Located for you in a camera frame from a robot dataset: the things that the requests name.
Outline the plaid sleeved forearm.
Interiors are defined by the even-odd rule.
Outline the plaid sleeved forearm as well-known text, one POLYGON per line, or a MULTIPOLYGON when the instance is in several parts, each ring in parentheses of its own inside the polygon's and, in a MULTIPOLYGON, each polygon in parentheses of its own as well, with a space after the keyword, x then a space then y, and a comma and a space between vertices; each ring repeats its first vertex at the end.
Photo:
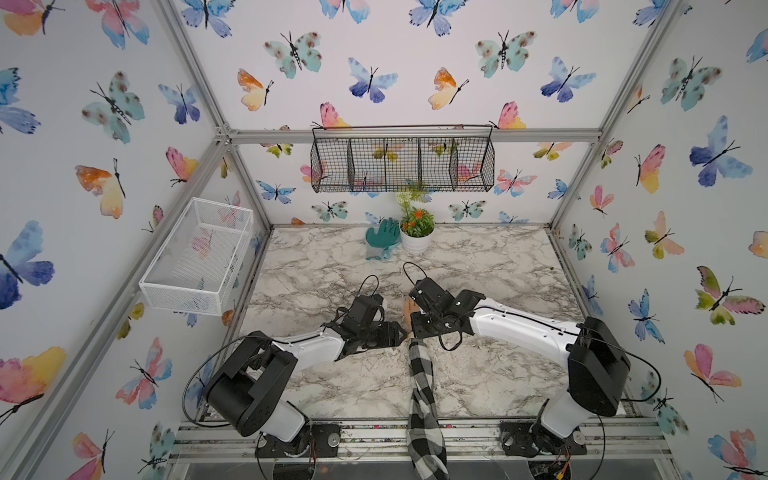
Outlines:
POLYGON ((408 356, 413 381, 406 428, 408 453, 419 479, 448 480, 447 450, 437 414, 429 349, 423 340, 411 339, 408 356))

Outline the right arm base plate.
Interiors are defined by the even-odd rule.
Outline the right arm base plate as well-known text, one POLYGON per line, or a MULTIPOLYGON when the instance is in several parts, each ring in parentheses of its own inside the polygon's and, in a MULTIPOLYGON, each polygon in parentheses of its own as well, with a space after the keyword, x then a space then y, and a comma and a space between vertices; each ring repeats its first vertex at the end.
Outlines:
POLYGON ((534 421, 502 422, 500 445, 506 456, 586 455, 586 438, 579 428, 560 438, 534 421))

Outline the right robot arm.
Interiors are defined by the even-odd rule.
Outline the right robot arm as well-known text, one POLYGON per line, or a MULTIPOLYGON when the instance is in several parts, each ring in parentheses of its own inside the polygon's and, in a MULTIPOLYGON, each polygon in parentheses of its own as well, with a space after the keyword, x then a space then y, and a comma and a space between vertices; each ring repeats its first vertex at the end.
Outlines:
POLYGON ((598 318, 549 319, 472 290, 452 295, 429 277, 417 281, 409 297, 419 308, 411 326, 420 339, 450 333, 487 337, 532 351, 565 370, 567 386, 544 402, 534 420, 501 426, 508 456, 583 455, 586 448, 577 438, 581 425, 593 416, 615 416, 627 400, 624 389, 634 356, 598 318))

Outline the white mesh wall basket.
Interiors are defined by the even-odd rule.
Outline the white mesh wall basket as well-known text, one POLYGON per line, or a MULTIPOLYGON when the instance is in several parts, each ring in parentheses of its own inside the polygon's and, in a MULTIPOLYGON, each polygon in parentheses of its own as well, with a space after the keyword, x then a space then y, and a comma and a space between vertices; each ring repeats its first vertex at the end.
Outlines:
POLYGON ((139 281, 148 305, 188 314, 223 314, 253 221, 250 209, 192 198, 139 281))

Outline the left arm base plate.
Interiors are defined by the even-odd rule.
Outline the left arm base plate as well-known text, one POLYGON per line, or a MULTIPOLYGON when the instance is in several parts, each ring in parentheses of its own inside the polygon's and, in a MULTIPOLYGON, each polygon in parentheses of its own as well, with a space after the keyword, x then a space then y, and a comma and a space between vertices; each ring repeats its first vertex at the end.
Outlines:
POLYGON ((290 442, 261 435, 255 453, 260 458, 335 458, 340 444, 341 426, 321 422, 305 425, 290 442))

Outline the mannequin hand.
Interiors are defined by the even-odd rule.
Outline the mannequin hand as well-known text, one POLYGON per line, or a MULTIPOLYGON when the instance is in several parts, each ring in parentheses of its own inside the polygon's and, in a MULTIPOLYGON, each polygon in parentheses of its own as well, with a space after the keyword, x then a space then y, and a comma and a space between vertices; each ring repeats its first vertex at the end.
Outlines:
POLYGON ((420 312, 421 308, 416 304, 416 302, 412 298, 406 296, 403 302, 403 325, 407 333, 410 333, 413 330, 412 315, 414 313, 418 314, 420 312))

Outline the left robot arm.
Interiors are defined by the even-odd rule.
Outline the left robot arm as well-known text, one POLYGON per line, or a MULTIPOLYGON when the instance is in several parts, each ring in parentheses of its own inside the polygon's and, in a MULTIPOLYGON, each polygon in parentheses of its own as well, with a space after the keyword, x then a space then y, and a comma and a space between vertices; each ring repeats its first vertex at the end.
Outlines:
POLYGON ((313 332, 276 338, 253 331, 237 339, 234 351, 203 382, 202 399, 241 436, 259 434, 282 455, 303 456, 314 446, 313 427, 283 399, 292 376, 369 350, 395 348, 406 337, 398 322, 385 318, 381 295, 359 295, 313 332))

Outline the potted plant white pot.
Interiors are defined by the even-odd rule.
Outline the potted plant white pot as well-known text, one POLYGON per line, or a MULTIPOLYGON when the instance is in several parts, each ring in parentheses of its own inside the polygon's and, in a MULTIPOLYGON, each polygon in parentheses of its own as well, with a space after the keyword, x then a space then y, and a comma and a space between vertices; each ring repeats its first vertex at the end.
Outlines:
POLYGON ((419 184, 408 185, 405 191, 396 194, 397 204, 402 211, 399 221, 401 242, 404 249, 414 255, 427 250, 435 230, 434 216, 420 207, 428 198, 428 192, 419 184))

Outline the green hand shaped holder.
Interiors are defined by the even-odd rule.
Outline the green hand shaped holder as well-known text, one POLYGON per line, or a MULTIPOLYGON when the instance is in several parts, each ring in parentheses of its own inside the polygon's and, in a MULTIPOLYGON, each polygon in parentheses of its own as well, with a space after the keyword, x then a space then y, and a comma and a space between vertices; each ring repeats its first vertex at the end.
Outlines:
POLYGON ((392 250, 400 243, 400 226, 397 220, 388 218, 378 226, 370 227, 365 234, 367 260, 388 260, 392 250))

